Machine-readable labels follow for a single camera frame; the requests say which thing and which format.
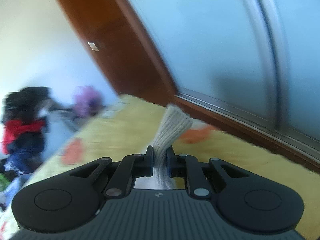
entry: ribbed gray panel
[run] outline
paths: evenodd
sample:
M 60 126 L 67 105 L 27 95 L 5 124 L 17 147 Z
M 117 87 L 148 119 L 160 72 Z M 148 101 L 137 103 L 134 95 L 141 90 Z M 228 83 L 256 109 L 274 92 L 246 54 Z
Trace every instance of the ribbed gray panel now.
M 272 236 L 253 235 L 233 228 L 208 201 L 195 200 L 185 190 L 133 189 L 130 195 L 109 200 L 90 222 L 56 234 L 20 230 L 12 240 L 298 240 L 291 230 Z

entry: yellow blanket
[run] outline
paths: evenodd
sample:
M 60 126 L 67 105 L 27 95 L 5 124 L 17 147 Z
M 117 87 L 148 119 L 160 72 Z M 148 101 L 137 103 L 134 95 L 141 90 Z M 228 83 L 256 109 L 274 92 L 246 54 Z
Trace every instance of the yellow blanket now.
M 103 156 L 120 161 L 125 155 L 145 149 L 157 131 L 165 108 L 127 95 L 122 96 L 121 100 L 123 103 L 93 118 L 76 135 L 82 138 L 85 149 L 81 163 L 63 165 L 57 153 L 37 170 L 29 184 Z M 173 148 L 176 154 L 194 155 L 201 162 L 207 162 L 210 157 L 217 157 L 291 187 L 300 194 L 305 204 L 297 231 L 308 240 L 315 240 L 320 236 L 318 174 L 222 131 L 212 130 L 207 140 L 194 144 L 185 144 L 182 140 L 177 140 Z M 13 223 L 10 221 L 8 225 L 17 230 Z

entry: screw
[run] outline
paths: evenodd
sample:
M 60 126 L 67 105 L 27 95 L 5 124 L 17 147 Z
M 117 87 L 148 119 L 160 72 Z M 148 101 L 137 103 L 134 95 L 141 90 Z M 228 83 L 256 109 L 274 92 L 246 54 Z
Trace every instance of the screw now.
M 106 194 L 110 197 L 116 197 L 121 195 L 122 191 L 118 188 L 110 188 L 106 191 Z
M 196 188 L 193 193 L 199 197 L 205 197 L 209 194 L 209 190 L 205 188 Z

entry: pile of clothes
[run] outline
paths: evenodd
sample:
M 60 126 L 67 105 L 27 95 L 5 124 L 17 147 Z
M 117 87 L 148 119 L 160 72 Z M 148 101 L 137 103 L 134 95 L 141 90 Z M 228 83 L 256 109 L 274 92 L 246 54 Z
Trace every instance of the pile of clothes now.
M 5 125 L 2 153 L 10 156 L 1 164 L 5 171 L 28 174 L 41 164 L 39 153 L 44 149 L 42 133 L 47 122 L 46 117 L 40 118 L 38 114 L 48 96 L 47 87 L 27 87 L 7 96 L 2 119 Z

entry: wooden baseboard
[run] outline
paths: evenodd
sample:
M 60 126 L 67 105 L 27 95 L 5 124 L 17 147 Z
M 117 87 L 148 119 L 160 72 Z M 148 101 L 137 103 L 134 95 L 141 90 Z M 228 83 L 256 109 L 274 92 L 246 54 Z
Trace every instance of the wooden baseboard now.
M 284 145 L 281 142 L 274 140 L 273 138 L 251 129 L 250 127 L 247 127 L 239 122 L 193 104 L 177 96 L 175 97 L 174 101 L 177 106 L 190 114 L 192 118 L 200 119 L 208 124 L 217 126 L 229 134 L 237 136 L 256 146 L 263 147 L 274 154 L 282 155 L 287 159 L 320 174 L 319 163 L 301 154 L 300 152 L 297 152 L 291 147 Z

